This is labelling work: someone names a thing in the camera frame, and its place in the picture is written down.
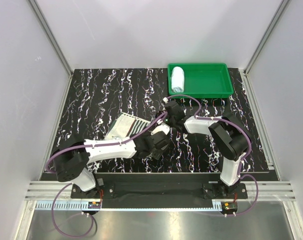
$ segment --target marble tabletop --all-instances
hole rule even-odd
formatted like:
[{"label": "marble tabletop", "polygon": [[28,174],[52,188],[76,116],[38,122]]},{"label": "marble tabletop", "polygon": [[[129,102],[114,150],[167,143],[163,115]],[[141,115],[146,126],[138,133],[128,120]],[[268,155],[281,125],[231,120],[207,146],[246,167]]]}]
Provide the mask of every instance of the marble tabletop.
[{"label": "marble tabletop", "polygon": [[[257,132],[244,84],[237,68],[229,68],[234,94],[226,99],[202,99],[200,116],[233,113],[253,135],[252,153],[246,158],[243,172],[268,172],[266,158]],[[54,146],[72,134],[84,139],[102,140],[112,122],[121,113],[151,120],[163,109],[161,99],[168,96],[166,68],[76,69],[73,74]],[[186,114],[197,104],[179,99]],[[160,160],[106,159],[91,163],[96,173],[195,173],[217,172],[222,155],[212,137],[170,132],[170,146]]]}]

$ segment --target gray wall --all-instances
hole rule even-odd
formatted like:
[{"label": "gray wall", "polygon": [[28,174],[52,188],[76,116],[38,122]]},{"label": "gray wall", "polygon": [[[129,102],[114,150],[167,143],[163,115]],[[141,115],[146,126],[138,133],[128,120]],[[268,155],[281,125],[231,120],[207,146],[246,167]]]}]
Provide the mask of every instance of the gray wall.
[{"label": "gray wall", "polygon": [[37,0],[69,64],[244,68],[281,0]]},{"label": "gray wall", "polygon": [[0,240],[42,170],[68,76],[26,0],[0,0]]},{"label": "gray wall", "polygon": [[293,0],[249,73],[280,167],[303,216],[303,0]]}]

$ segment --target green tray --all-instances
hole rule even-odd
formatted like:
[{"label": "green tray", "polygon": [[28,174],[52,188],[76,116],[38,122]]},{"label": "green tray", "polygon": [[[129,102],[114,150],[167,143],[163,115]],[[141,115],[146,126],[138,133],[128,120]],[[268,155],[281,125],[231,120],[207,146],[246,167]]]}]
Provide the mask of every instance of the green tray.
[{"label": "green tray", "polygon": [[[184,92],[172,91],[174,67],[181,67],[184,71]],[[168,91],[169,95],[186,94],[197,99],[223,99],[234,93],[228,68],[224,63],[170,63],[168,64]]]}]

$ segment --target rolled white towel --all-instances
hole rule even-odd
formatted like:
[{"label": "rolled white towel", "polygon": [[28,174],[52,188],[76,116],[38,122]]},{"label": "rolled white towel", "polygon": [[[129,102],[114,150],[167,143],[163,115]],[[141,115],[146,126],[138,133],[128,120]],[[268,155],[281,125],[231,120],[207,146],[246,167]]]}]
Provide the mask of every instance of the rolled white towel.
[{"label": "rolled white towel", "polygon": [[185,84],[184,70],[179,66],[175,66],[171,73],[171,90],[174,93],[183,93],[184,84]]}]

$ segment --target floor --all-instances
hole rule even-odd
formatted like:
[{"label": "floor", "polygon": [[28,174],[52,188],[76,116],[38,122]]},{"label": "floor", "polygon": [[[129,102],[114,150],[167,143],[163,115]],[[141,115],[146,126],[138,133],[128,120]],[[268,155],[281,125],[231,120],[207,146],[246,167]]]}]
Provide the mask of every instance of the floor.
[{"label": "floor", "polygon": [[[239,211],[249,207],[239,203]],[[73,219],[75,211],[56,211],[60,229],[70,235],[82,235],[91,223],[84,216]],[[293,240],[281,202],[258,202],[247,214],[221,217],[213,212],[144,212],[101,211],[94,215],[95,225],[89,240]],[[52,223],[51,212],[36,210],[29,228],[28,240],[67,240]]]},{"label": "floor", "polygon": [[[151,120],[168,96],[166,68],[76,69],[73,74],[54,146],[73,134],[102,140],[121,113]],[[227,99],[202,99],[200,116],[221,116],[232,112],[254,137],[252,153],[243,172],[268,172],[255,121],[237,68],[229,68],[234,94]],[[192,115],[197,106],[179,100]],[[217,172],[222,156],[208,136],[170,133],[170,147],[160,160],[107,159],[89,165],[95,173],[195,173]]]}]

